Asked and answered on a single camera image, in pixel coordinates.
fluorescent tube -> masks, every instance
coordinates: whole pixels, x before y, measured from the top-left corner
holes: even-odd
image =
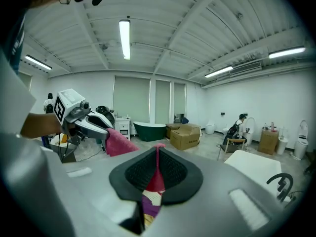
[[[130,21],[121,20],[119,22],[120,42],[122,44],[123,56],[125,60],[130,60]]]
[[[46,69],[48,69],[48,70],[51,70],[51,69],[52,69],[52,67],[50,67],[50,66],[46,65],[45,63],[43,63],[43,62],[41,62],[41,61],[35,59],[34,57],[32,57],[32,56],[30,56],[30,55],[25,56],[25,58],[28,59],[29,61],[34,62],[34,63],[37,64],[37,65],[40,65],[40,66],[43,67],[43,68],[46,68]]]
[[[229,71],[229,70],[232,70],[232,69],[233,69],[233,67],[232,67],[232,66],[229,66],[229,67],[227,67],[227,68],[220,69],[220,70],[217,70],[217,71],[212,72],[212,73],[210,73],[210,74],[207,74],[205,77],[206,77],[206,78],[213,77],[213,76],[219,75],[219,74],[221,74],[221,73],[225,73],[225,72],[227,72],[227,71]]]
[[[271,54],[269,54],[269,58],[273,59],[273,58],[281,57],[281,56],[284,56],[284,55],[290,55],[290,54],[294,54],[294,53],[301,53],[301,52],[304,52],[304,51],[305,51],[304,47],[291,48],[291,49],[288,49],[288,50],[283,50],[283,51],[271,53]]]

black bag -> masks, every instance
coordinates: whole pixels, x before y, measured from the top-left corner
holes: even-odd
[[[233,126],[229,128],[227,135],[233,136],[238,131],[239,131],[239,125],[237,125],[237,121],[236,121],[235,124],[233,124]]]
[[[45,113],[53,113],[53,105],[51,104],[47,105]]]

ceiling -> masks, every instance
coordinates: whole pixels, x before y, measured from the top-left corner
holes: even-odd
[[[127,16],[131,60],[123,59],[119,38],[119,21]],[[303,54],[268,59],[269,52],[300,45],[307,47]],[[103,0],[98,6],[85,0],[29,10],[21,64],[33,66],[26,64],[29,54],[53,68],[45,71],[49,77],[127,70],[209,84],[229,77],[204,77],[228,65],[297,64],[310,59],[313,47],[284,0]]]

brown box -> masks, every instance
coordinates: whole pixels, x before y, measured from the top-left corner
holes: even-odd
[[[262,130],[259,142],[259,152],[273,155],[278,141],[278,131],[272,132],[271,130]]]
[[[172,130],[177,130],[181,126],[181,124],[166,124],[167,126],[167,132],[166,132],[166,137],[170,139],[170,133]]]
[[[200,128],[195,124],[183,124],[170,133],[170,143],[176,149],[185,150],[198,145]]]

cabinet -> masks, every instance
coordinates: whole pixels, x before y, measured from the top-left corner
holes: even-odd
[[[128,118],[116,118],[115,119],[115,130],[120,132],[125,138],[130,140],[129,131],[130,119]]]

